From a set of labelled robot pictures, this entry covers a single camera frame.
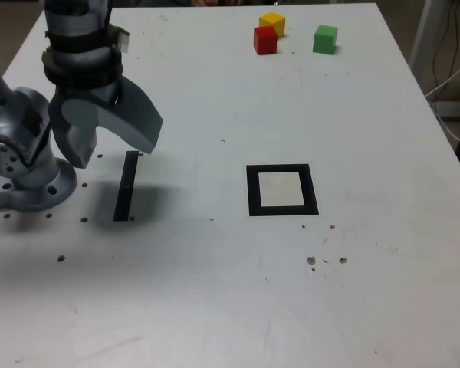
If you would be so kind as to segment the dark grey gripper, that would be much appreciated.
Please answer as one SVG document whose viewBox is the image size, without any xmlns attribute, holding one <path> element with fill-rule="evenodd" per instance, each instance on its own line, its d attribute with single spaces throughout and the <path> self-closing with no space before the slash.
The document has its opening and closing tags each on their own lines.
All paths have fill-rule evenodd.
<svg viewBox="0 0 460 368">
<path fill-rule="evenodd" d="M 56 85 L 48 112 L 58 148 L 73 167 L 80 169 L 85 169 L 92 157 L 98 127 L 150 154 L 163 124 L 145 92 L 124 76 L 116 80 L 62 80 Z"/>
</svg>

